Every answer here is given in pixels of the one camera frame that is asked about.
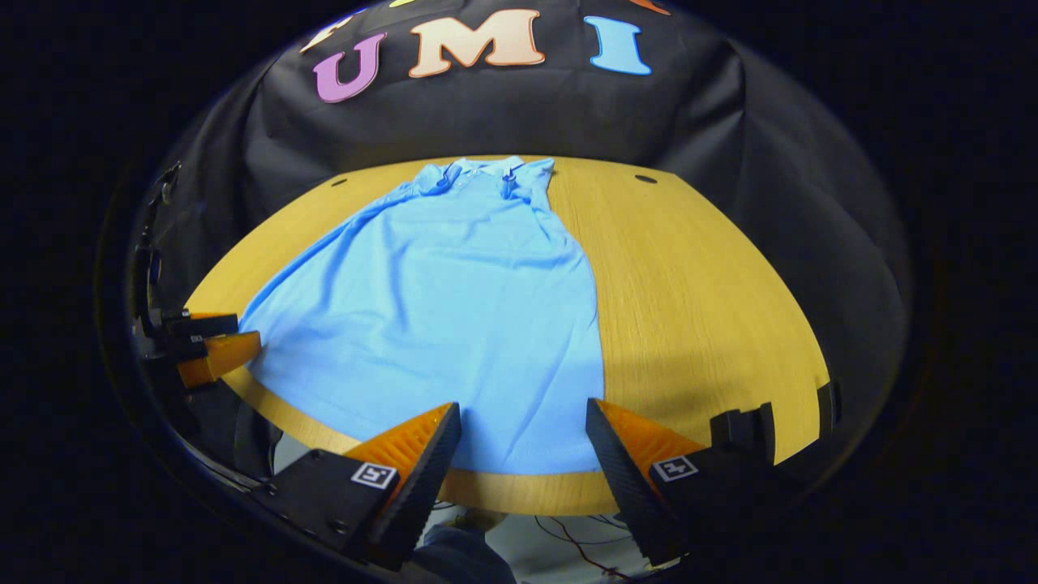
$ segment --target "peach letter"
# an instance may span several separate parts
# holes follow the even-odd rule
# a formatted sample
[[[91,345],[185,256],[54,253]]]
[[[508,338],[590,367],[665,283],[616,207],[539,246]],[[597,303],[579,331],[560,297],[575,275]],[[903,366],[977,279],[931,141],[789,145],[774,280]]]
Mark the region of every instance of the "peach letter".
[[[493,65],[537,64],[544,62],[544,53],[534,46],[534,19],[537,10],[525,8],[497,10],[472,30],[457,19],[438,19],[411,29],[417,34],[418,63],[408,73],[411,77],[429,77],[450,68],[443,58],[443,49],[450,52],[464,66],[472,66],[491,41],[494,50],[487,55]]]

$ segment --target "light blue shirt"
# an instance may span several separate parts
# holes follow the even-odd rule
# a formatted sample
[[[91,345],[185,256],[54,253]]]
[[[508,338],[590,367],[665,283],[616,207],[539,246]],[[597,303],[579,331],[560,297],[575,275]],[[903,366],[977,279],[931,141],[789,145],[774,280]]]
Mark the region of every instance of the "light blue shirt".
[[[458,401],[455,468],[598,470],[595,278],[549,206],[553,165],[430,164],[364,206],[245,309],[241,330],[263,339],[252,376],[361,441]]]

